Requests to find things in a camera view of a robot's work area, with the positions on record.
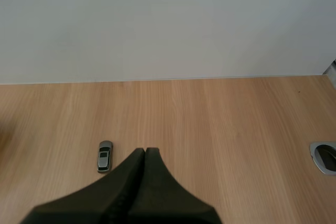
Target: wood grain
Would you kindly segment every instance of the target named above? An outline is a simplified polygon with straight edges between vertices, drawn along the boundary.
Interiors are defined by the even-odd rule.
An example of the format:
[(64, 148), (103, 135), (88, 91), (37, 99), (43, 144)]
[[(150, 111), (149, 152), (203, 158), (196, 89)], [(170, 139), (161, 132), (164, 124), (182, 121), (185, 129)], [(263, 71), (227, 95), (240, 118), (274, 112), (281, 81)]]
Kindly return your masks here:
[(171, 173), (224, 223), (335, 223), (336, 177), (309, 144), (336, 141), (326, 76), (0, 86), (0, 223), (159, 147)]

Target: white wall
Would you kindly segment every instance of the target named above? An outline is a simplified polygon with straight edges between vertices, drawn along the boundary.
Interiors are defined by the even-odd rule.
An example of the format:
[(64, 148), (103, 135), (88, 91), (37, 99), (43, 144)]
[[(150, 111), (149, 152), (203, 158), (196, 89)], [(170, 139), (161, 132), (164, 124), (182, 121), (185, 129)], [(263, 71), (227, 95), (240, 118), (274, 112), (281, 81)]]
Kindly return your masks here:
[(321, 74), (336, 0), (0, 0), (0, 83)]

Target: silver toy car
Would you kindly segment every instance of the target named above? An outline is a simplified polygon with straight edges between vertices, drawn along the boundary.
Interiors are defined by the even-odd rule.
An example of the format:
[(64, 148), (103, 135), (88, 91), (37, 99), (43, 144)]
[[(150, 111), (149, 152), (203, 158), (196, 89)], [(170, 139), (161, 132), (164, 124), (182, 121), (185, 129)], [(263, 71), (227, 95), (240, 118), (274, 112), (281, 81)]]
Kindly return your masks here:
[(111, 156), (113, 144), (110, 141), (103, 141), (99, 144), (98, 152), (98, 172), (108, 173), (111, 170)]

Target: wooden tabletop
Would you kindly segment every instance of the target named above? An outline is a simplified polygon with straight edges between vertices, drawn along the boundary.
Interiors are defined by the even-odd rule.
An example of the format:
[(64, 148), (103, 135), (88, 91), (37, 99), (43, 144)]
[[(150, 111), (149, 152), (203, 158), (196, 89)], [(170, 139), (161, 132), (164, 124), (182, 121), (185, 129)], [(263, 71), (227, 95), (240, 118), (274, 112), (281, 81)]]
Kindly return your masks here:
[(223, 223), (335, 223), (336, 177), (309, 144), (336, 141), (326, 76), (0, 86), (0, 223), (85, 187), (98, 145), (113, 166), (158, 147)]

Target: wooden table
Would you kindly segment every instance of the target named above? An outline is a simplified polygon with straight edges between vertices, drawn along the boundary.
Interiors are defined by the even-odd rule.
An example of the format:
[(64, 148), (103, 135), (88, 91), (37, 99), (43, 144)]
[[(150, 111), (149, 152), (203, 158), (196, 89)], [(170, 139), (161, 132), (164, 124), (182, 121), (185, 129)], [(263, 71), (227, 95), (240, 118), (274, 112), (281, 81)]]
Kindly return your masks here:
[(309, 144), (336, 141), (326, 76), (0, 86), (0, 223), (159, 147), (177, 181), (223, 223), (335, 223), (336, 177)]

